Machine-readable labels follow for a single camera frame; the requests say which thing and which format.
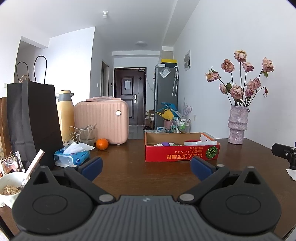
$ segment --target dark brown door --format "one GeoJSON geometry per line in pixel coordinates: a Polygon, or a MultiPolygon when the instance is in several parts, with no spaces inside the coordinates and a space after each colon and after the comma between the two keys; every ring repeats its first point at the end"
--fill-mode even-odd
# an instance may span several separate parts
{"type": "Polygon", "coordinates": [[[128,104],[130,125],[144,125],[145,73],[139,70],[115,69],[115,97],[128,104]]]}

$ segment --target snack packet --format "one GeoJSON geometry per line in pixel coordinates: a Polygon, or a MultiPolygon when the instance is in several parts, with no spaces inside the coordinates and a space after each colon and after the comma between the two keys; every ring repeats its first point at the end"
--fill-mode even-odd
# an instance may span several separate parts
{"type": "Polygon", "coordinates": [[[20,153],[18,151],[0,159],[0,177],[10,173],[11,170],[14,172],[25,172],[20,159],[20,153]]]}

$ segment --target yellow thermos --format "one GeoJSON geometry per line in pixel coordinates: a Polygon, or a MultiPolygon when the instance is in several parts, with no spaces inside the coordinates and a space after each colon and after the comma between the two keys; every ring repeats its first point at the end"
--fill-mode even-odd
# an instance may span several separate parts
{"type": "Polygon", "coordinates": [[[57,102],[57,112],[59,114],[59,127],[63,142],[69,141],[74,136],[72,134],[74,129],[69,128],[74,126],[74,105],[71,99],[73,95],[71,91],[63,90],[59,92],[59,96],[56,96],[56,99],[59,99],[57,102]]]}

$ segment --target white bowl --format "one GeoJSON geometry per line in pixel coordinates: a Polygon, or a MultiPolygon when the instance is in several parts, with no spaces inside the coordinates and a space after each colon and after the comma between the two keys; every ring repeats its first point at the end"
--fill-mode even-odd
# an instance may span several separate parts
{"type": "MultiPolygon", "coordinates": [[[[22,184],[22,181],[24,178],[25,178],[24,172],[12,172],[4,175],[3,177],[0,178],[0,193],[3,192],[3,188],[6,185],[19,187],[22,184]]],[[[15,202],[19,194],[20,192],[17,194],[7,195],[7,196],[0,194],[0,203],[4,202],[8,207],[12,208],[13,203],[15,202]]]]}

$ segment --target pink rose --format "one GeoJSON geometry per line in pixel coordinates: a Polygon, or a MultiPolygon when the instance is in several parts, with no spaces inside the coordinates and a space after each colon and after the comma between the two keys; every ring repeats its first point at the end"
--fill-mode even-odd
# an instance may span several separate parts
{"type": "Polygon", "coordinates": [[[240,100],[242,99],[242,96],[244,95],[243,90],[241,89],[240,86],[237,86],[237,84],[235,84],[231,89],[230,89],[230,94],[231,96],[235,99],[235,100],[240,100]]]}
{"type": "Polygon", "coordinates": [[[223,94],[227,94],[227,89],[226,89],[226,87],[224,86],[224,84],[220,84],[220,91],[221,91],[223,94]]]}
{"type": "Polygon", "coordinates": [[[237,59],[238,62],[245,62],[247,60],[247,53],[243,50],[235,51],[234,54],[234,58],[237,59]]]}
{"type": "Polygon", "coordinates": [[[246,89],[246,91],[245,91],[245,96],[246,97],[251,97],[253,94],[254,94],[254,90],[252,90],[252,89],[246,89]]]}
{"type": "Polygon", "coordinates": [[[214,80],[218,80],[221,77],[219,76],[218,72],[215,70],[210,70],[208,73],[205,74],[207,76],[207,81],[212,82],[214,80]]]}
{"type": "Polygon", "coordinates": [[[243,63],[242,66],[246,73],[254,69],[253,65],[251,65],[250,62],[243,63]]]}
{"type": "Polygon", "coordinates": [[[261,85],[260,82],[258,82],[258,78],[255,78],[253,80],[250,80],[248,83],[247,83],[247,88],[248,89],[251,89],[251,90],[257,90],[258,89],[258,84],[261,85]]]}
{"type": "Polygon", "coordinates": [[[274,66],[272,64],[272,62],[267,59],[266,57],[264,57],[263,61],[262,61],[262,67],[263,67],[263,72],[270,72],[274,70],[274,66]]]}
{"type": "Polygon", "coordinates": [[[229,59],[225,59],[224,60],[224,63],[221,64],[221,68],[225,71],[225,72],[228,72],[228,73],[231,73],[232,71],[234,71],[234,65],[233,63],[230,62],[229,59]]]}

